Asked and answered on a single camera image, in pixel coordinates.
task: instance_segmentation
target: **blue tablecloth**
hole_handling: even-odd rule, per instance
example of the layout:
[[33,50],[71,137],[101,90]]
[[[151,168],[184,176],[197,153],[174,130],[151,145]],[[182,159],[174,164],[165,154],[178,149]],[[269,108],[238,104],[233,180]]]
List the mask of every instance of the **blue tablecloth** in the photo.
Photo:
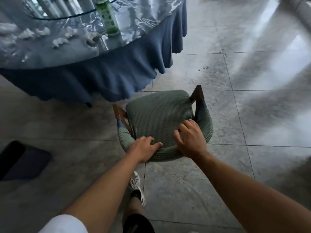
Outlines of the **blue tablecloth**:
[[187,34],[186,0],[147,35],[98,57],[34,70],[0,69],[0,73],[41,100],[87,103],[100,93],[107,101],[130,98],[173,64]]

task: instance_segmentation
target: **person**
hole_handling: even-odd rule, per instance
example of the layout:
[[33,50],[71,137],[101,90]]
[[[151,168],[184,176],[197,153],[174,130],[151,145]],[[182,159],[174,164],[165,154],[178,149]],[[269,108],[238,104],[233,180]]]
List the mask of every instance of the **person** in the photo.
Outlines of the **person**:
[[[173,137],[182,154],[201,168],[245,231],[311,232],[309,210],[214,157],[207,151],[204,136],[195,121],[184,121]],[[119,163],[61,215],[52,218],[40,233],[108,232],[128,182],[133,191],[123,216],[123,232],[154,232],[143,216],[145,199],[139,187],[139,176],[134,172],[138,163],[148,161],[162,146],[161,143],[151,145],[151,141],[152,137],[137,139]]]

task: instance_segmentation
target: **white shirt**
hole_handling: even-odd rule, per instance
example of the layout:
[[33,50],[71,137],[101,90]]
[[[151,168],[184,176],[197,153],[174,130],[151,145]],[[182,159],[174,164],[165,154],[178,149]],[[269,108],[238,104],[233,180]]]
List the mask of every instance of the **white shirt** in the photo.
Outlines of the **white shirt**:
[[71,215],[63,214],[52,218],[39,233],[88,233],[84,224]]

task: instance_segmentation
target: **forearm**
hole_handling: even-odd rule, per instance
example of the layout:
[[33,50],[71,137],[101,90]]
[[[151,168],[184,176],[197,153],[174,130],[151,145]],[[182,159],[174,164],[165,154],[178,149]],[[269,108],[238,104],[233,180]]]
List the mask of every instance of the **forearm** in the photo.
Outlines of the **forearm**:
[[108,232],[138,162],[127,155],[63,211],[83,222],[88,233]]
[[247,232],[311,232],[311,212],[302,205],[208,152],[194,161]]

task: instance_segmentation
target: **person's left arm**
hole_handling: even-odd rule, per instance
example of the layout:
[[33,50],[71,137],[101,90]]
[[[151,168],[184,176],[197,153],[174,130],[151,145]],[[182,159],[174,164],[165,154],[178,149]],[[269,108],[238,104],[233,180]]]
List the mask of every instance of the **person's left arm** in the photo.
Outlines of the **person's left arm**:
[[157,149],[162,147],[162,143],[150,145],[152,140],[152,137],[137,139],[130,146],[127,155],[62,214],[79,219],[88,233],[108,232],[138,163],[147,162]]

